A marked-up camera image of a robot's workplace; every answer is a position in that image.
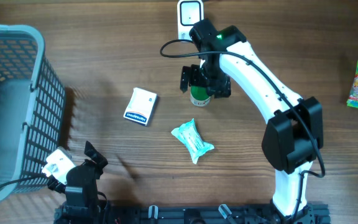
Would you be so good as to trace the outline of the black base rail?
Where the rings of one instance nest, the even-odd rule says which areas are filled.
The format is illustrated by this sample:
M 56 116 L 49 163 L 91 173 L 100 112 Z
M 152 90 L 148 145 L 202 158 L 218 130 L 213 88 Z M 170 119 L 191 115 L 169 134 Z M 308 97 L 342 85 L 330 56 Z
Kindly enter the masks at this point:
M 61 206 L 54 223 L 290 223 L 269 204 L 218 207 L 113 207 L 99 211 L 99 217 L 72 214 Z

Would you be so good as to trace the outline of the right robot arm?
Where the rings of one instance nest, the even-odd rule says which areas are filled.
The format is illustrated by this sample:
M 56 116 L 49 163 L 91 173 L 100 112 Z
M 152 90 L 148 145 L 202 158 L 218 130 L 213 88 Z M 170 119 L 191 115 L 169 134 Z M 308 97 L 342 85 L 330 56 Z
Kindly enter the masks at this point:
M 256 56 L 236 27 L 217 30 L 209 19 L 189 31 L 199 65 L 183 67 L 180 90 L 204 88 L 208 96 L 227 98 L 236 82 L 254 102 L 267 126 L 263 153 L 275 169 L 273 207 L 284 220 L 298 220 L 306 207 L 307 176 L 321 161 L 323 109 L 314 97 L 302 98 L 286 87 Z

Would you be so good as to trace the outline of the white blue plaster box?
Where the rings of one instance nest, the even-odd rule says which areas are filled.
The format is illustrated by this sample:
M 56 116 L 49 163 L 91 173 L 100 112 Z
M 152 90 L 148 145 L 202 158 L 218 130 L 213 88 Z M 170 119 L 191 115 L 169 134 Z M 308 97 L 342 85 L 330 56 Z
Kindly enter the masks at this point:
M 134 88 L 123 117 L 135 123 L 147 126 L 156 100 L 156 93 L 137 87 Z

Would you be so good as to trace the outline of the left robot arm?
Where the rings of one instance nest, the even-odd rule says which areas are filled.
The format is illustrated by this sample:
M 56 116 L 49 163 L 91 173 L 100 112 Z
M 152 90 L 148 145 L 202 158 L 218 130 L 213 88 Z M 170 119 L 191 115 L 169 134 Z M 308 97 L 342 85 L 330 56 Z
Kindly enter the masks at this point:
M 85 143 L 88 158 L 67 173 L 67 183 L 58 184 L 57 192 L 65 194 L 66 201 L 55 209 L 54 223 L 107 223 L 110 203 L 98 190 L 96 181 L 103 174 L 108 160 L 90 143 Z

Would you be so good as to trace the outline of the green lid jar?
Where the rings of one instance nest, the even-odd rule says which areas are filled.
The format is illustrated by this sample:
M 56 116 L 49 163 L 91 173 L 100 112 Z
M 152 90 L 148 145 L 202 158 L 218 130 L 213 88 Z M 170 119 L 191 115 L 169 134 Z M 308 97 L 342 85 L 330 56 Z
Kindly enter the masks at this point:
M 192 86 L 190 100 L 195 106 L 203 107 L 211 101 L 211 97 L 207 94 L 205 87 Z

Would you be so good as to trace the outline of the teal wet wipes pack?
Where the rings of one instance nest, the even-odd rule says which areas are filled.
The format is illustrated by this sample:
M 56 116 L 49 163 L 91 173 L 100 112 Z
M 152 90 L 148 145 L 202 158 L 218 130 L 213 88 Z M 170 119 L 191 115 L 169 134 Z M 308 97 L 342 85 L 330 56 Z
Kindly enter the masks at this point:
M 174 128 L 171 134 L 175 136 L 188 150 L 192 163 L 197 164 L 198 159 L 208 151 L 214 149 L 214 146 L 202 140 L 195 120 L 192 119 L 181 126 Z

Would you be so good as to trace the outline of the grey plastic mesh basket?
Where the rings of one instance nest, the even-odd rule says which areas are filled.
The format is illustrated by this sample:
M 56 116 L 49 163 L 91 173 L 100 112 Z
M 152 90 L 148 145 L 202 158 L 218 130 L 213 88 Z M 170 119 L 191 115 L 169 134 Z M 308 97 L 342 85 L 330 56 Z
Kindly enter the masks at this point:
M 65 103 L 42 34 L 0 25 L 0 202 L 47 183 L 42 167 L 58 147 Z

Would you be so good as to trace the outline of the white barcode scanner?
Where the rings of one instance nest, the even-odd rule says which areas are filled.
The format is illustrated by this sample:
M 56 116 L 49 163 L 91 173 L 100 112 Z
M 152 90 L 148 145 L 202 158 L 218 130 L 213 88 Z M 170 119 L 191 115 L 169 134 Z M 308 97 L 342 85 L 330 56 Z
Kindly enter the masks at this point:
M 177 3 L 178 39 L 191 40 L 193 25 L 204 19 L 202 0 L 179 0 Z

